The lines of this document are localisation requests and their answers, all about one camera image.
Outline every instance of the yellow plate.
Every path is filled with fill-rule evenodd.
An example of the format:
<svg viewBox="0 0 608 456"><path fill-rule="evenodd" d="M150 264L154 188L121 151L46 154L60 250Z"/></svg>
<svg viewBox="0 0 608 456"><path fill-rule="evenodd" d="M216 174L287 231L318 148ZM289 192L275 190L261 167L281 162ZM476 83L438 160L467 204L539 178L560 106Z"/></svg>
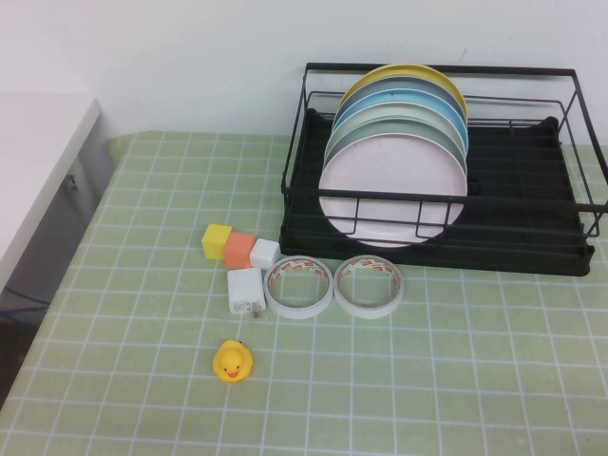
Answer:
<svg viewBox="0 0 608 456"><path fill-rule="evenodd" d="M458 102L458 104L463 107L465 116L468 118L468 110L466 109L465 97L463 97L463 94L458 89L458 87L454 83L452 83L444 73L440 73L436 69L429 68L428 66L424 65L386 65L380 66L377 69L373 69L368 74L363 76L359 81L357 81L351 88L349 88L349 90L342 97L342 100L340 101L340 106L344 102L346 102L346 100L362 86L372 83L373 81L377 81L378 79L402 75L410 75L416 76L418 78L424 78L443 87L445 90L451 93Z"/></svg>

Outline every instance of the black dish rack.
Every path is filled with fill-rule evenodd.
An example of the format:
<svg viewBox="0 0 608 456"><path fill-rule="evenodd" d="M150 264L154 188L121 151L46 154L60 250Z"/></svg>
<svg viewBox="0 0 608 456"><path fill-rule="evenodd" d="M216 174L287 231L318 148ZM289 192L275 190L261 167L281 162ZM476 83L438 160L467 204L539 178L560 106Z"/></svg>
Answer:
<svg viewBox="0 0 608 456"><path fill-rule="evenodd" d="M558 116L536 119L521 116L471 117L468 123L470 146L466 159L468 192L466 197L319 190L324 151L331 134L335 110L314 108L316 99L339 100L343 90L311 90L311 74L358 76L379 65L307 64L304 72L294 133L285 163L281 192L285 213L280 232L283 254L345 259L362 254L385 257L396 263L435 267L507 271L531 274L585 276L590 270L594 247L588 238L599 235L599 219L608 212L608 204L596 203L576 146L571 118L579 108L581 130L588 134L593 148L594 166L608 185L608 167L599 148L577 74L573 69L503 66L432 66L449 76L505 78L526 82L568 81L565 102L552 98L494 97L465 95L473 103L494 104L508 108L550 106ZM568 162L561 135L569 140L570 163L579 170L577 185L584 199L575 198L568 173ZM416 227L442 226L444 231L424 242L399 248L371 247L338 232L323 214L319 197L361 200L414 201L447 204L443 224L399 222ZM457 220L447 223L452 204L464 209ZM587 226L581 216L585 216ZM360 218L358 221L393 222Z"/></svg>

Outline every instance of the green checkered tablecloth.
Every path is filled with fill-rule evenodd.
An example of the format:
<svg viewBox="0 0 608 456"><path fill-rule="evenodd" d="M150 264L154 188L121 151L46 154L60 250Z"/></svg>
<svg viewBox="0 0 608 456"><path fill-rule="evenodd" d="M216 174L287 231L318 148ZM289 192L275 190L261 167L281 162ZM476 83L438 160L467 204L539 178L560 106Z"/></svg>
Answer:
<svg viewBox="0 0 608 456"><path fill-rule="evenodd" d="M608 454L608 241L583 278L404 266L404 303L378 320L335 303L231 315L200 238L210 222L277 238L287 146L112 143L120 164L0 412L1 454ZM255 364L228 386L211 360L230 338Z"/></svg>

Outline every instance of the double-sided tape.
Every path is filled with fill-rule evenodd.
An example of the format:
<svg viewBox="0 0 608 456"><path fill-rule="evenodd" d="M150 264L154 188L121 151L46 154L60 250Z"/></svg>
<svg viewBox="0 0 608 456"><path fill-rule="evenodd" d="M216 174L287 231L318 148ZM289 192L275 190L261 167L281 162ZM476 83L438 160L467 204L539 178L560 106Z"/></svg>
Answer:
<svg viewBox="0 0 608 456"><path fill-rule="evenodd" d="M306 307L291 307L278 302L270 294L270 290L275 280L277 280L287 271L305 269L314 271L315 274L318 274L327 280L327 292L317 302ZM283 258L279 262L275 263L275 265L269 269L264 276L264 294L266 295L268 305L277 314L284 316L285 318L291 318L292 320L312 318L313 316L319 315L321 312L327 309L327 306L329 306L330 302L332 302L332 272L318 259L311 258L309 256L288 256L287 258Z"/></svg>
<svg viewBox="0 0 608 456"><path fill-rule="evenodd" d="M389 275L389 280L392 281L392 284L397 289L397 295L390 302L373 307L361 306L355 302L350 302L342 294L340 286L342 285L344 278L351 275L355 269L360 268L372 268L377 271L387 273ZM386 316L397 308L401 302L401 299L403 298L404 281L401 271L399 271L397 267L390 261L383 259L380 256L363 255L347 259L335 272L333 282L335 284L334 295L337 303L346 312L359 318L373 320L375 318Z"/></svg>

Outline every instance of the white charger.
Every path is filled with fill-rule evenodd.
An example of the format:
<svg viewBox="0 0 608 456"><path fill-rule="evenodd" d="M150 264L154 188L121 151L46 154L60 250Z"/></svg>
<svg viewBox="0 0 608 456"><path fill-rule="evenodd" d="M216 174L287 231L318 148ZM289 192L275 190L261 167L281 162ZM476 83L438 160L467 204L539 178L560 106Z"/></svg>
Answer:
<svg viewBox="0 0 608 456"><path fill-rule="evenodd" d="M256 313L266 309L262 270L249 268L228 271L228 302L231 314Z"/></svg>

